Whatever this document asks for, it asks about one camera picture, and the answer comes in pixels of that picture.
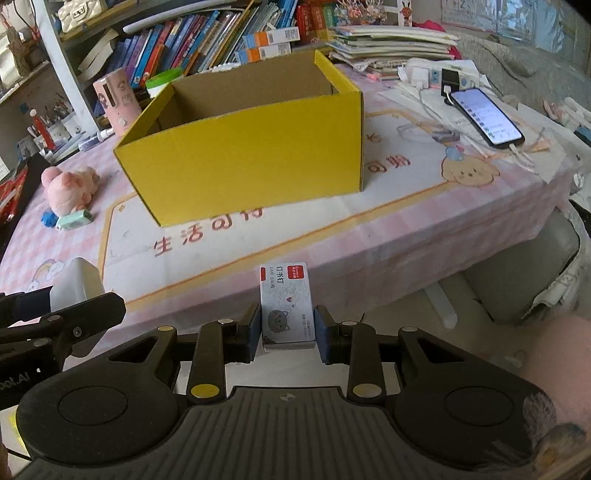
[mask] open box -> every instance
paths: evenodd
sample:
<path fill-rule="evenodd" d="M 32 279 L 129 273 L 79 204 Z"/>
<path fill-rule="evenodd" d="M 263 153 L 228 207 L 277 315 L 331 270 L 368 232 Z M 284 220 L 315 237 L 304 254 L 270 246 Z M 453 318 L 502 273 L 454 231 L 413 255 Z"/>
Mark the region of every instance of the open box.
<path fill-rule="evenodd" d="M 359 192 L 363 94 L 317 51 L 193 75 L 115 155 L 161 226 Z"/>

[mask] gingham pattern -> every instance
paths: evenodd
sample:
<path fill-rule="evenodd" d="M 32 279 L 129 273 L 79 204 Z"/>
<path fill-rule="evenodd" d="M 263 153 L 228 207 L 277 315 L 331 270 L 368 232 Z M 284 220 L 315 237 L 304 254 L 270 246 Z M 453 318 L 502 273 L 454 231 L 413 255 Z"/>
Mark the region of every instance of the gingham pattern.
<path fill-rule="evenodd" d="M 355 74 L 351 77 L 365 92 L 367 111 L 398 107 L 377 95 L 383 84 Z M 104 212 L 133 191 L 112 154 L 115 142 L 80 152 L 63 164 L 65 170 L 89 165 L 102 177 L 112 175 L 93 201 L 92 210 L 98 212 L 95 221 L 71 232 L 46 229 L 40 222 L 46 208 L 40 189 L 0 264 L 0 291 L 26 289 L 39 265 L 49 258 L 67 262 L 81 256 L 97 263 Z M 335 318 L 359 317 L 372 307 L 534 238 L 555 205 L 569 194 L 572 171 L 567 164 L 550 184 L 544 184 L 515 165 L 497 162 L 501 176 L 488 186 L 451 189 L 276 260 L 306 261 L 314 302 L 326 304 Z M 194 330 L 204 321 L 236 316 L 257 299 L 257 270 L 247 265 L 237 273 L 129 312 L 123 324 L 105 335 L 97 351 L 163 323 L 181 331 Z"/>

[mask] floor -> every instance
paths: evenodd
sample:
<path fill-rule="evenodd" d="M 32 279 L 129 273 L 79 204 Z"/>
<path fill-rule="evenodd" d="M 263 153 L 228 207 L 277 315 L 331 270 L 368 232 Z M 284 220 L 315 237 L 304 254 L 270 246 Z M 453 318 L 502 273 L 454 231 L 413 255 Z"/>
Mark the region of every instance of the floor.
<path fill-rule="evenodd" d="M 464 276 L 455 274 L 440 282 L 458 315 L 455 329 L 443 327 L 435 309 L 424 291 L 418 291 L 389 305 L 367 312 L 363 322 L 384 335 L 396 335 L 403 326 L 416 326 L 475 355 L 479 355 L 507 369 L 517 371 L 531 342 L 540 332 L 540 324 L 523 327 L 500 326 L 491 322 L 484 308 L 475 300 L 475 295 Z M 591 285 L 584 287 L 591 291 Z M 591 318 L 591 295 L 581 295 L 579 313 Z M 184 391 L 189 363 L 182 365 L 177 389 Z M 389 394 L 399 391 L 391 364 L 384 364 L 384 376 Z M 303 387 L 339 385 L 346 389 L 348 367 L 323 365 L 317 349 L 265 353 L 259 350 L 255 362 L 230 364 L 226 367 L 228 391 L 235 385 Z M 2 438 L 10 449 L 25 453 L 15 435 L 9 418 L 15 408 L 0 412 Z M 9 456 L 13 473 L 27 462 Z"/>

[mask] green eraser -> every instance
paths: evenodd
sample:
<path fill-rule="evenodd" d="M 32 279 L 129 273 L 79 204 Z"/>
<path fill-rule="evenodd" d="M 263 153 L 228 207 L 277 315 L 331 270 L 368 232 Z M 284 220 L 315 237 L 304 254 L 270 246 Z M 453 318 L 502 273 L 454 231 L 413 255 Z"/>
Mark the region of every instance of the green eraser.
<path fill-rule="evenodd" d="M 77 212 L 60 217 L 57 221 L 56 228 L 58 230 L 73 230 L 83 225 L 88 225 L 92 221 L 92 214 L 86 210 L 78 210 Z"/>

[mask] tablecloth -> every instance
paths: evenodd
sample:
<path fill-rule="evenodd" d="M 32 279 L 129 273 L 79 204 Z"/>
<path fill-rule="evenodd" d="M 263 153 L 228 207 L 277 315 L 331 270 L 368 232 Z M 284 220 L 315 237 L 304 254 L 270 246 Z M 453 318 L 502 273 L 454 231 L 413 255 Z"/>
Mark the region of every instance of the tablecloth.
<path fill-rule="evenodd" d="M 213 319 L 238 317 L 259 299 L 260 264 L 305 261 L 314 303 L 325 304 L 337 321 L 358 319 L 534 238 L 568 196 L 568 165 L 549 184 L 502 160 L 491 164 L 491 183 L 446 181 L 441 160 L 447 147 L 432 142 L 404 150 L 398 137 L 392 144 L 384 129 L 400 133 L 408 112 L 378 95 L 382 84 L 350 75 L 365 98 L 362 193 L 160 229 L 113 155 L 118 140 L 112 138 L 61 165 L 93 167 L 101 176 L 91 207 L 94 221 L 68 232 L 43 227 L 48 206 L 40 188 L 0 264 L 0 291 L 52 285 L 70 260 L 87 259 L 99 267 L 107 291 L 120 294 L 128 308 L 124 322 L 101 340 L 100 351 L 159 325 L 191 332 Z M 404 154 L 377 158 L 380 143 L 390 149 L 402 145 Z M 431 179 L 434 169 L 437 180 Z"/>

